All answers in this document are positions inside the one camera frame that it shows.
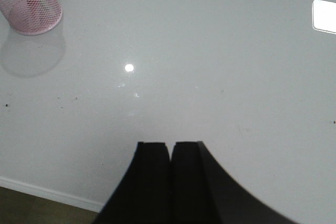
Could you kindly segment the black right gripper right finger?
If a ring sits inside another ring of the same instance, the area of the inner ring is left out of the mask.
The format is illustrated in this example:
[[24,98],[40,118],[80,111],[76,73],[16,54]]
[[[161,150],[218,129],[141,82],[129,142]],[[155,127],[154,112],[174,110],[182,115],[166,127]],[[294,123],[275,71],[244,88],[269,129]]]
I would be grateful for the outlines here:
[[172,153],[173,223],[293,223],[236,182],[203,142]]

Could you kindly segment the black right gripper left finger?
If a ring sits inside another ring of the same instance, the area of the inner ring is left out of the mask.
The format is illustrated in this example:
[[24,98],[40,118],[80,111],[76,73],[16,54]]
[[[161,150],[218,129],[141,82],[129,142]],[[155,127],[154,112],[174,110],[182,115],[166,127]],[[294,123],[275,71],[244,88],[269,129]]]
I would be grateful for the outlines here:
[[127,172],[93,223],[170,223],[170,158],[164,143],[137,144]]

